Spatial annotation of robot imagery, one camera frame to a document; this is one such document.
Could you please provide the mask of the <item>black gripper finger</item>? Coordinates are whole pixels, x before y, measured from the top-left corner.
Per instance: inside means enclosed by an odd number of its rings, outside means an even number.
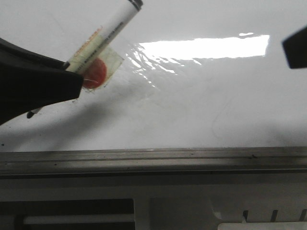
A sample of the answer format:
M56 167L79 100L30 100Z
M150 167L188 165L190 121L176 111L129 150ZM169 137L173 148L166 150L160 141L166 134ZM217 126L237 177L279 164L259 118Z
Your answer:
M290 69L307 68L307 26L285 38L282 47Z
M83 77L63 61L0 41L0 123L79 97Z

